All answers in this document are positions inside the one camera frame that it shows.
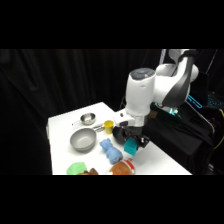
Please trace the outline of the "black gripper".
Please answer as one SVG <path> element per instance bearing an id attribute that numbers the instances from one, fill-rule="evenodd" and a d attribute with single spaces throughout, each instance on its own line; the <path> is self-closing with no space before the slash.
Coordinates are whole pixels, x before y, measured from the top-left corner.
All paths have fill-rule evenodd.
<path id="1" fill-rule="evenodd" d="M 131 148 L 145 148 L 149 143 L 149 138 L 143 134 L 142 127 L 127 126 L 122 128 L 122 137 L 125 140 L 125 145 Z"/>

